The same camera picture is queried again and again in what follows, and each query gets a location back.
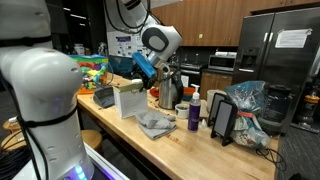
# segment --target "floor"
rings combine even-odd
[[[0,92],[0,124],[16,115],[13,103],[6,92]],[[82,116],[85,129],[100,130],[86,114]],[[320,128],[316,120],[315,127]],[[8,132],[0,128],[0,141]],[[286,136],[280,138],[279,153],[285,158],[287,170],[277,171],[278,180],[290,179],[299,173],[301,179],[320,177],[320,135],[290,128]],[[147,179],[108,139],[103,141],[104,157],[130,179]]]

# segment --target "spray bottle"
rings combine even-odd
[[[200,86],[191,84],[193,87],[196,88],[196,91],[192,95],[192,99],[190,101],[189,107],[189,119],[188,119],[188,130],[191,132],[198,131],[198,124],[199,124],[199,115],[200,115],[200,94],[198,93],[198,89]]]

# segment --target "white cup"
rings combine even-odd
[[[210,89],[207,91],[207,111],[210,112],[211,110],[211,105],[213,101],[213,96],[215,93],[221,93],[226,95],[227,93],[218,89]]]
[[[186,119],[189,116],[189,105],[188,104],[177,104],[175,106],[176,115],[180,119]]]

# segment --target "paper sign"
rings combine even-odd
[[[182,81],[183,87],[188,87],[189,76],[181,75],[181,81]]]
[[[312,29],[282,30],[278,33],[276,48],[303,48]]]

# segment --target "kitchen counter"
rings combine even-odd
[[[128,80],[116,76],[113,85]],[[79,106],[98,119],[106,131],[112,131],[172,179],[275,179],[276,167],[254,150],[235,143],[223,147],[220,138],[211,139],[211,128],[187,130],[186,119],[176,119],[177,129],[157,140],[149,139],[135,117],[121,119],[114,106],[101,109],[92,95],[78,95]],[[175,115],[173,110],[158,107],[148,93],[150,109]],[[279,139],[271,138],[270,148],[278,150]]]
[[[221,74],[221,75],[233,75],[233,72],[229,72],[229,71],[221,71],[221,70],[214,70],[214,69],[202,69],[202,72],[209,72],[209,73],[216,73],[216,74]]]

